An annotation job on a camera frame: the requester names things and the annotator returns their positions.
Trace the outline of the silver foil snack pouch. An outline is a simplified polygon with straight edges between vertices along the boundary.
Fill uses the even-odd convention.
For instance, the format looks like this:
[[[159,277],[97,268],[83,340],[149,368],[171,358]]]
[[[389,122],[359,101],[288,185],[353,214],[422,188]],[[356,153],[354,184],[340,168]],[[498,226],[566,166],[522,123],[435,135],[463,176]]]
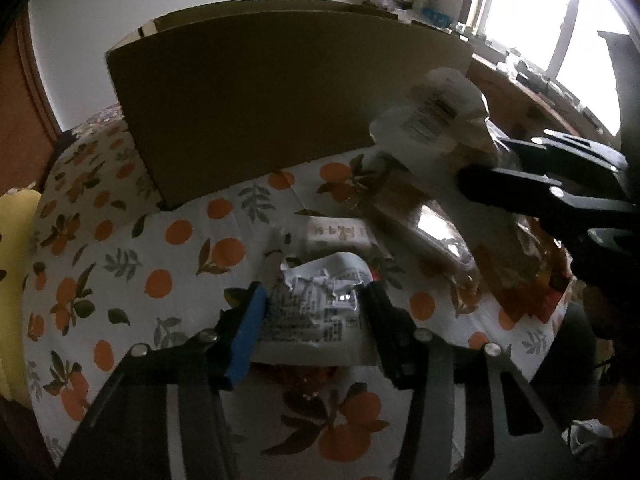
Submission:
[[[269,291],[252,361],[267,365],[374,365],[378,360],[357,296],[373,282],[353,252],[334,252],[291,268],[280,265]]]

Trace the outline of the clear bread bag red trim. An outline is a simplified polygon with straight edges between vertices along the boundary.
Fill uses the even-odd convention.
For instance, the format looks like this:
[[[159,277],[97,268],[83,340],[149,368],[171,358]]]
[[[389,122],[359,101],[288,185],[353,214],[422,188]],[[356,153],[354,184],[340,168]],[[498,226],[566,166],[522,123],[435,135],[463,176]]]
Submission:
[[[512,322],[549,322],[573,279],[566,249],[533,217],[501,211],[491,226],[472,248],[484,283]]]

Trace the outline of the clear brown cracker pack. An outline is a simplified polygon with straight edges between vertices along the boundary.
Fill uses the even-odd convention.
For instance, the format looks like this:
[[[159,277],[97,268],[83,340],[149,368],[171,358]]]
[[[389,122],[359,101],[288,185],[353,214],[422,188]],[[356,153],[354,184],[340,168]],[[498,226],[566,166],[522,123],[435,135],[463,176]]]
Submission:
[[[405,249],[431,274],[458,286],[476,286],[480,270],[462,235],[439,203],[420,190],[416,178],[389,154],[378,153],[366,167],[371,186],[359,205],[375,233]]]

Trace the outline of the white chicken-feet snack pouch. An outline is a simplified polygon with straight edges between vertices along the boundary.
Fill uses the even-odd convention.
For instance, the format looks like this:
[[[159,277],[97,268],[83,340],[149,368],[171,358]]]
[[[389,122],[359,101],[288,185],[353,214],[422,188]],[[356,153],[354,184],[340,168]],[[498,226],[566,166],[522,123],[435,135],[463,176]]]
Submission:
[[[371,122],[370,135],[418,179],[446,181],[469,164],[498,164],[488,118],[483,92],[457,70],[441,67]]]

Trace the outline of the wooden desk by window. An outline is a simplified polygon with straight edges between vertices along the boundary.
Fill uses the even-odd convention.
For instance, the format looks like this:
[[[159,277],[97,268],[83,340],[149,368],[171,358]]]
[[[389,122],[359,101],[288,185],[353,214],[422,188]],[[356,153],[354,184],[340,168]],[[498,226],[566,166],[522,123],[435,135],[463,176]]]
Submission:
[[[473,55],[466,76],[483,92],[490,120],[511,138],[528,140],[550,129],[620,148],[620,140],[605,126],[598,126],[567,100],[554,102],[533,92],[484,58]]]

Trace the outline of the small white printed snack pack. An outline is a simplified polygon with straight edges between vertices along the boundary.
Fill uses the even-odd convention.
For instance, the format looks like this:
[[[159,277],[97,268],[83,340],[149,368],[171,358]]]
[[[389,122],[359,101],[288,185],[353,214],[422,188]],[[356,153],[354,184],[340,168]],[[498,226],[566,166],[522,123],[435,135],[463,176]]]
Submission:
[[[370,226],[356,218],[299,217],[290,232],[292,253],[301,259],[321,258],[334,252],[352,252],[367,259],[383,250]]]

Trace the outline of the orange-print white bedsheet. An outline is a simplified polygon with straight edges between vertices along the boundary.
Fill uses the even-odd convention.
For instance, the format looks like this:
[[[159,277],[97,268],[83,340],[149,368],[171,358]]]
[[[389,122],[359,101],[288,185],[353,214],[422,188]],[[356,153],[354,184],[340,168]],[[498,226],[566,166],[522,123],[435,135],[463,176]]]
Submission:
[[[133,344],[174,348],[215,325],[295,218],[355,218],[376,154],[325,157],[170,209],[118,107],[77,127],[44,186],[22,301],[32,406],[52,460],[62,460]],[[457,346],[504,344],[534,376],[568,289],[549,322],[525,315],[514,323],[485,285],[454,287],[377,239],[382,252],[363,260],[395,306]],[[242,382],[224,408],[245,479],[388,479],[409,397],[372,366],[270,368]]]

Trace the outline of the brown cardboard box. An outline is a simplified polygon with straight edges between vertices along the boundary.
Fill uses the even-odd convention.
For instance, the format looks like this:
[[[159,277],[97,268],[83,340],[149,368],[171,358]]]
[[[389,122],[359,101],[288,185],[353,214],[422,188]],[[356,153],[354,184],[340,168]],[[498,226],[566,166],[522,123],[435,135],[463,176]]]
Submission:
[[[334,0],[232,0],[144,24],[105,57],[163,201],[179,206],[367,148],[370,123],[435,68],[465,72],[448,32]]]

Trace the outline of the yellow pillow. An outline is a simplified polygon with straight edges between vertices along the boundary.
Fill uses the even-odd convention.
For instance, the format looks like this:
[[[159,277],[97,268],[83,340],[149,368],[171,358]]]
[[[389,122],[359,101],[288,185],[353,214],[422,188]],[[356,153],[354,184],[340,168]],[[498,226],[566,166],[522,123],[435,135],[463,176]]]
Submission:
[[[1,196],[1,396],[32,409],[22,336],[23,283],[40,194],[23,188]]]

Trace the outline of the wooden wardrobe door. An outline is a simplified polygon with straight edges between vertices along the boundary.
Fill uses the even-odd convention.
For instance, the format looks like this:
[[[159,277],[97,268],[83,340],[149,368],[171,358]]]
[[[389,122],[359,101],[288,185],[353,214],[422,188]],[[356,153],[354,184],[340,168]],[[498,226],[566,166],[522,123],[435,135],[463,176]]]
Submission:
[[[37,67],[27,9],[1,43],[0,92],[0,186],[5,193],[42,180],[61,134]]]

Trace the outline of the window with frame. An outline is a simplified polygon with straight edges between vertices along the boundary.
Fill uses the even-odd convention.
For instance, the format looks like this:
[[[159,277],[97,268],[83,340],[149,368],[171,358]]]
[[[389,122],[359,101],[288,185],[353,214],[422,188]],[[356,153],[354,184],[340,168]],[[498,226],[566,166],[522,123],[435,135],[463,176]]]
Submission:
[[[613,136],[622,112],[604,35],[629,37],[611,0],[480,0],[474,30],[512,60],[540,70]]]

